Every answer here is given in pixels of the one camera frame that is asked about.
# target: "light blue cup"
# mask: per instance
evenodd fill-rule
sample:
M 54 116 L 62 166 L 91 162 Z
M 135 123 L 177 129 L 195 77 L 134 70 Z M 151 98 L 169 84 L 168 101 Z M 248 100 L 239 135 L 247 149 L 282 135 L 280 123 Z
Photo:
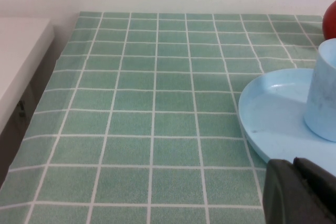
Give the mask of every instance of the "light blue cup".
M 336 39 L 319 46 L 304 120 L 317 135 L 336 142 Z

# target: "red apple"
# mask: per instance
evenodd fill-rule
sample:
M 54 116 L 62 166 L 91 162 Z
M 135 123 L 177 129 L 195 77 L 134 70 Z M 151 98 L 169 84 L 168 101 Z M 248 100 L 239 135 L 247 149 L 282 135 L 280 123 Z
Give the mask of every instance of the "red apple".
M 325 39 L 336 38 L 336 1 L 326 10 L 323 17 L 322 29 Z

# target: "white grid line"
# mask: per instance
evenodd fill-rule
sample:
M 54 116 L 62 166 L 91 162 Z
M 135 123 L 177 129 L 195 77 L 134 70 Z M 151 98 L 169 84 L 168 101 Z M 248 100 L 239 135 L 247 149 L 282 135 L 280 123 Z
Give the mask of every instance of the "white grid line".
M 150 167 L 148 179 L 148 206 L 147 206 L 147 224 L 151 223 L 151 205 L 152 205 L 152 182 L 153 182 L 153 159 L 154 159 L 154 126 L 155 126 L 155 99 L 156 99 L 156 71 L 158 68 L 158 41 L 159 41 L 159 14 L 156 15 L 156 43 L 155 43 L 155 63 L 154 63 L 154 84 L 153 84 L 153 106 L 152 106 L 152 125 L 151 125 L 151 146 L 150 146 Z
M 74 88 L 66 88 L 66 89 L 48 89 L 45 90 L 45 92 L 53 92 L 53 91 L 59 91 L 59 90 L 74 90 Z M 153 91 L 152 89 L 99 89 L 99 88 L 78 88 L 78 90 L 102 90 L 102 91 L 140 91 L 140 92 L 150 92 Z M 157 92 L 192 92 L 191 90 L 180 90 L 180 89 L 160 89 L 156 90 Z M 195 90 L 195 93 L 229 93 L 231 94 L 230 91 L 221 91 L 221 90 Z
M 276 31 L 276 29 L 275 29 L 275 27 L 274 27 L 274 25 L 273 25 L 273 22 L 272 22 L 272 20 L 270 19 L 270 17 L 269 17 L 268 14 L 267 14 L 267 18 L 268 18 L 268 20 L 269 20 L 269 22 L 270 22 L 270 24 L 271 24 L 271 27 L 272 27 L 272 29 L 273 29 L 275 35 L 277 36 L 278 40 L 280 41 L 281 46 L 282 46 L 283 49 L 285 50 L 285 52 L 286 52 L 286 54 L 287 54 L 287 56 L 288 56 L 290 62 L 293 63 L 293 65 L 294 65 L 295 68 L 298 68 L 298 67 L 296 66 L 296 63 L 293 61 L 293 59 L 292 59 L 292 57 L 291 57 L 289 51 L 287 50 L 287 48 L 286 48 L 285 45 L 283 44 L 282 40 L 280 39 L 280 36 L 279 36 L 278 32 Z
M 74 30 L 96 30 L 96 28 L 75 28 Z M 115 30 L 115 31 L 126 31 L 126 29 L 117 29 L 117 28 L 99 28 L 99 30 Z M 155 32 L 155 30 L 144 30 L 144 29 L 130 29 L 129 31 L 152 31 Z M 175 33 L 185 33 L 185 30 L 159 30 L 160 33 L 162 32 L 170 32 L 173 31 Z M 189 31 L 189 33 L 210 33 L 210 34 L 214 34 L 214 31 Z M 219 34 L 243 34 L 243 31 L 219 31 Z M 272 34 L 272 32 L 263 32 L 263 31 L 251 31 L 248 32 L 249 34 Z M 280 33 L 280 34 L 302 34 L 302 33 Z M 322 35 L 321 33 L 308 33 L 310 35 Z M 72 40 L 69 42 L 82 42 L 82 43 L 86 43 L 86 42 L 91 42 L 91 40 L 86 40 L 86 41 L 76 41 L 76 40 Z M 115 42 L 115 43 L 122 43 L 120 41 L 108 41 L 108 42 Z
M 20 172 L 21 170 L 39 169 L 45 167 L 43 165 L 24 166 L 19 168 L 9 169 L 9 173 Z M 253 168 L 244 166 L 171 166 L 171 165 L 109 165 L 109 164 L 49 164 L 49 167 L 81 167 L 81 168 L 135 168 L 135 169 L 177 169 L 177 170 L 261 170 L 266 171 L 265 168 Z
M 213 17 L 213 22 L 214 22 L 215 30 L 217 31 L 217 27 L 216 27 L 216 23 L 215 23 L 215 17 L 214 17 L 214 15 L 212 15 L 212 17 Z M 220 43 L 218 33 L 217 33 L 217 40 L 218 40 L 218 43 Z M 226 66 L 226 61 L 225 61 L 224 54 L 223 54 L 223 51 L 222 51 L 222 47 L 219 47 L 219 49 L 220 49 L 220 51 L 221 51 L 220 54 L 222 55 L 222 58 L 223 58 L 225 71 L 227 72 L 227 66 Z M 234 104 L 236 113 L 238 113 L 238 106 L 237 106 L 236 99 L 235 99 L 235 96 L 234 96 L 234 93 L 233 93 L 233 88 L 232 88 L 232 84 L 231 84 L 231 80 L 230 80 L 230 75 L 229 75 L 228 73 L 227 73 L 227 80 L 228 80 L 229 88 L 230 88 L 230 91 L 231 91 L 233 104 Z M 245 134 L 244 134 L 243 126 L 242 126 L 242 123 L 241 123 L 239 117 L 238 117 L 238 121 L 239 121 L 240 132 L 241 132 L 241 135 L 242 135 L 242 137 L 243 137 L 243 139 L 244 139 L 245 150 L 246 150 L 248 159 L 249 159 L 250 164 L 251 164 L 251 167 L 252 167 L 253 176 L 254 176 L 254 179 L 255 179 L 256 187 L 257 187 L 257 192 L 258 192 L 259 201 L 260 201 L 260 204 L 262 205 L 262 203 L 263 203 L 263 194 L 261 193 L 261 189 L 260 189 L 260 184 L 259 184 L 259 180 L 258 180 L 257 172 L 256 172 L 256 169 L 255 169 L 255 166 L 254 166 L 253 159 L 252 159 L 252 157 L 251 157 L 251 153 L 250 153 L 250 151 L 249 151 L 249 149 L 248 149 L 247 140 L 246 140 L 246 138 L 245 138 Z
M 0 207 L 0 210 L 11 209 L 22 206 L 29 206 L 32 202 L 21 204 L 13 204 Z M 37 201 L 36 205 L 52 205 L 52 206 L 74 206 L 74 207 L 89 207 L 90 203 L 81 202 L 63 202 L 63 201 Z M 130 204 L 130 203 L 94 203 L 94 207 L 146 207 L 147 204 Z M 176 208 L 205 208 L 205 205 L 197 204 L 152 204 L 152 207 L 176 207 Z M 208 208 L 236 208 L 236 209 L 260 209 L 262 206 L 249 206 L 249 205 L 207 205 Z
M 247 31 L 244 32 L 244 33 L 247 33 L 247 34 L 274 34 L 274 33 L 249 33 Z M 279 33 L 279 34 L 303 35 L 304 33 Z M 86 44 L 87 42 L 92 42 L 92 40 L 88 40 L 88 41 L 69 41 L 68 43 L 69 44 L 73 44 L 73 43 L 83 43 L 83 44 Z M 116 44 L 121 44 L 122 43 L 120 41 L 113 41 L 113 40 L 95 40 L 95 42 L 107 42 L 107 43 L 116 43 Z M 156 44 L 155 42 L 148 42 L 148 41 L 127 41 L 127 43 L 128 44 L 154 44 L 154 45 Z M 184 43 L 184 42 L 158 42 L 158 44 L 163 44 L 163 45 L 187 45 L 187 43 Z M 189 43 L 189 45 L 217 46 L 218 44 L 216 44 L 216 43 L 195 42 L 195 43 Z M 220 45 L 221 46 L 248 46 L 247 44 L 229 44 L 229 43 L 222 43 Z M 254 46 L 279 46 L 279 45 L 254 44 Z
M 92 19 L 98 19 L 99 17 L 89 17 L 89 16 L 79 16 L 79 18 L 92 18 Z M 103 17 L 103 19 L 121 19 L 121 20 L 127 20 L 128 18 L 110 18 L 110 17 Z M 131 18 L 131 20 L 157 20 L 156 18 Z M 184 19 L 171 19 L 171 18 L 159 18 L 159 20 L 167 20 L 167 21 L 184 21 Z M 192 22 L 212 22 L 212 19 L 187 19 L 187 21 L 192 21 Z M 239 22 L 239 20 L 225 20 L 225 19 L 216 19 L 216 22 Z M 268 22 L 267 20 L 243 20 L 244 22 L 261 22 L 261 23 L 266 23 Z M 275 22 L 280 22 L 280 23 L 295 23 L 293 20 L 272 20 Z M 322 21 L 300 21 L 301 23 L 322 23 Z
M 296 21 L 298 22 L 298 24 L 299 24 L 299 26 L 300 26 L 303 34 L 306 36 L 306 38 L 309 40 L 309 42 L 314 46 L 315 50 L 318 52 L 319 51 L 318 47 L 313 43 L 313 41 L 311 41 L 311 39 L 309 38 L 308 34 L 306 33 L 306 31 L 304 30 L 304 28 L 300 24 L 300 21 L 299 21 L 298 17 L 296 15 L 294 15 L 294 17 L 295 17 Z
M 208 208 L 208 198 L 206 193 L 206 185 L 205 185 L 205 175 L 204 175 L 204 164 L 203 164 L 203 154 L 202 154 L 202 146 L 201 146 L 201 138 L 200 138 L 200 127 L 198 125 L 198 116 L 197 116 L 197 106 L 196 106 L 196 97 L 195 97 L 195 88 L 194 88 L 194 78 L 193 78 L 193 67 L 191 62 L 191 53 L 190 53 L 190 45 L 189 45 L 189 33 L 188 33 L 188 24 L 187 24 L 187 15 L 184 15 L 185 18 L 185 29 L 187 32 L 187 44 L 188 44 L 188 58 L 189 58 L 189 67 L 190 67 L 190 78 L 191 78 L 191 89 L 193 94 L 193 103 L 194 103 L 194 114 L 195 114 L 195 124 L 196 124 L 196 134 L 197 134 L 197 144 L 198 144 L 198 155 L 199 155 L 199 164 L 201 167 L 201 179 L 202 179 L 202 188 L 203 188 L 203 199 L 205 205 L 205 219 L 206 223 L 210 224 L 209 217 L 209 208 Z
M 45 113 L 54 113 L 67 111 L 63 110 L 46 110 L 35 112 L 34 115 L 45 114 Z M 109 113 L 110 110 L 90 110 L 90 109 L 69 109 L 69 111 L 82 111 L 82 112 L 99 112 L 99 113 Z M 122 113 L 160 113 L 160 114 L 194 114 L 192 111 L 155 111 L 155 110 L 112 110 L 112 112 L 122 112 Z M 207 111 L 198 111 L 198 114 L 212 114 L 212 115 L 236 115 L 235 112 L 207 112 Z
M 221 44 L 221 46 L 243 46 L 243 47 L 249 47 L 249 44 Z M 282 47 L 281 44 L 277 44 L 277 45 L 254 45 L 257 47 Z M 314 48 L 315 46 L 302 46 L 302 45 L 285 45 L 285 47 L 302 47 L 302 48 Z M 86 56 L 86 55 L 61 55 L 61 57 L 80 57 L 80 56 Z M 104 57 L 121 57 L 121 55 L 93 55 L 90 54 L 91 57 L 95 57 L 95 56 L 104 56 Z M 136 57 L 136 58 L 154 58 L 154 55 L 124 55 L 125 58 L 128 57 Z M 160 56 L 158 55 L 158 58 L 183 58 L 183 59 L 187 59 L 188 56 Z M 192 59 L 218 59 L 221 57 L 191 57 Z
M 247 40 L 248 40 L 248 42 L 249 42 L 249 44 L 250 44 L 250 46 L 251 46 L 251 50 L 252 50 L 254 56 L 256 57 L 256 59 L 257 59 L 257 61 L 258 61 L 260 71 L 261 71 L 262 73 L 265 73 L 264 70 L 263 70 L 263 67 L 262 67 L 262 65 L 261 65 L 261 61 L 259 60 L 258 55 L 257 55 L 257 53 L 256 53 L 255 50 L 254 50 L 254 47 L 253 47 L 252 42 L 251 42 L 251 40 L 250 40 L 250 37 L 248 36 L 248 33 L 247 33 L 246 28 L 245 28 L 245 25 L 244 25 L 244 22 L 243 22 L 243 18 L 241 17 L 241 14 L 239 14 L 239 16 L 240 16 L 240 21 L 241 21 L 241 24 L 243 25 L 243 29 L 244 29 L 244 31 L 245 31 Z
M 123 45 L 123 49 L 122 49 L 122 55 L 121 55 L 121 59 L 120 59 L 120 62 L 119 62 L 119 70 L 118 70 L 118 74 L 117 74 L 117 79 L 116 79 L 116 85 L 115 85 L 115 87 L 118 87 L 118 82 L 119 82 L 119 77 L 120 77 L 120 72 L 121 72 L 122 59 L 123 59 L 123 55 L 125 53 L 126 40 L 127 40 L 129 28 L 130 28 L 130 23 L 131 23 L 131 13 L 130 13 L 130 16 L 129 16 L 129 19 L 128 19 L 128 26 L 127 26 L 125 41 L 124 41 L 124 45 Z M 97 169 L 97 174 L 96 174 L 96 180 L 94 181 L 94 186 L 93 186 L 92 195 L 91 195 L 91 204 L 90 204 L 90 207 L 89 207 L 87 221 L 86 221 L 87 224 L 90 224 L 90 221 L 91 221 L 91 216 L 92 216 L 92 211 L 93 211 L 93 204 L 95 203 L 95 198 L 96 198 L 96 193 L 97 193 L 97 187 L 98 187 L 98 181 L 99 181 L 99 176 L 100 176 L 100 172 L 101 172 L 101 164 L 102 164 L 104 153 L 105 153 L 105 147 L 106 147 L 107 138 L 108 138 L 108 134 L 109 134 L 109 130 L 110 130 L 110 124 L 111 124 L 111 119 L 112 119 L 112 114 L 113 114 L 113 108 L 114 108 L 115 101 L 116 101 L 116 92 L 113 93 L 113 97 L 112 97 L 112 102 L 111 102 L 109 117 L 108 117 L 106 129 L 105 129 L 105 136 L 104 136 L 103 146 L 102 146 L 101 154 L 100 154 L 100 157 L 99 157 L 99 164 L 98 164 L 98 169 Z
M 81 72 L 80 70 L 63 70 L 62 72 Z M 115 70 L 104 70 L 105 72 L 115 72 Z M 154 71 L 130 71 L 130 70 L 122 70 L 121 72 L 138 72 L 138 73 L 154 73 Z M 190 72 L 182 72 L 182 71 L 157 71 L 157 73 L 169 73 L 169 74 L 190 74 Z M 226 74 L 226 72 L 194 72 L 194 74 Z M 260 73 L 239 73 L 239 72 L 229 72 L 229 74 L 260 74 Z
M 99 25 L 98 25 L 98 26 L 100 26 L 100 24 L 101 24 L 102 17 L 103 17 L 103 14 L 101 14 L 101 17 L 100 17 Z M 97 36 L 97 33 L 98 33 L 98 29 L 96 30 L 96 32 L 95 32 L 95 34 L 94 34 L 93 42 L 94 42 L 94 40 L 95 40 L 95 38 L 96 38 L 96 36 Z M 54 155 L 56 146 L 57 146 L 58 141 L 59 141 L 59 139 L 60 139 L 60 135 L 61 135 L 62 130 L 63 130 L 63 127 L 64 127 L 64 125 L 65 125 L 65 121 L 66 121 L 66 119 L 67 119 L 67 117 L 68 117 L 69 110 L 70 110 L 70 108 L 71 108 L 72 102 L 74 101 L 75 94 L 76 94 L 76 91 L 77 91 L 78 86 L 79 86 L 79 82 L 80 82 L 80 80 L 81 80 L 81 78 L 82 78 L 82 76 L 83 76 L 83 71 L 84 71 L 84 69 L 85 69 L 87 59 L 89 58 L 89 55 L 90 55 L 91 50 L 92 50 L 92 48 L 93 48 L 93 42 L 91 43 L 90 49 L 89 49 L 88 54 L 87 54 L 87 58 L 86 58 L 86 60 L 85 60 L 85 62 L 84 62 L 84 64 L 83 64 L 82 72 L 81 72 L 80 75 L 79 75 L 79 78 L 78 78 L 78 81 L 77 81 L 75 90 L 74 90 L 74 92 L 73 92 L 73 94 L 72 94 L 72 96 L 71 96 L 71 99 L 70 99 L 70 102 L 69 102 L 69 105 L 68 105 L 68 109 L 67 109 L 67 111 L 66 111 L 66 113 L 65 113 L 65 115 L 64 115 L 62 124 L 61 124 L 61 126 L 60 126 L 60 128 L 59 128 L 59 131 L 58 131 L 58 134 L 57 134 L 57 138 L 56 138 L 56 140 L 55 140 L 55 142 L 54 142 L 54 145 L 53 145 L 53 147 L 52 147 L 52 149 L 51 149 L 51 152 L 50 152 L 50 155 L 49 155 L 47 164 L 46 164 L 46 166 L 45 166 L 45 168 L 44 168 L 44 170 L 43 170 L 43 173 L 42 173 L 42 175 L 41 175 L 41 179 L 40 179 L 40 182 L 39 182 L 38 187 L 37 187 L 37 189 L 36 189 L 36 192 L 35 192 L 35 195 L 34 195 L 33 202 L 32 202 L 32 204 L 31 204 L 31 206 L 30 206 L 30 208 L 29 208 L 29 212 L 28 212 L 27 217 L 26 217 L 26 220 L 25 220 L 25 224 L 28 224 L 28 223 L 29 223 L 30 217 L 32 216 L 32 212 L 33 212 L 33 210 L 34 210 L 35 202 L 37 201 L 38 195 L 39 195 L 40 190 L 41 190 L 41 188 L 42 188 L 42 184 L 43 184 L 44 179 L 45 179 L 46 174 L 47 174 L 48 165 L 50 164 L 50 161 L 51 161 L 51 159 L 52 159 L 52 156 Z
M 57 137 L 57 134 L 44 134 L 25 137 L 23 141 L 36 139 L 39 137 Z M 61 137 L 104 137 L 104 134 L 60 134 Z M 151 138 L 150 135 L 115 135 L 109 134 L 108 137 L 133 137 L 133 138 Z M 170 138 L 170 139 L 196 139 L 196 136 L 154 136 L 154 138 Z M 201 139 L 223 139 L 223 140 L 243 140 L 242 137 L 229 136 L 200 136 Z

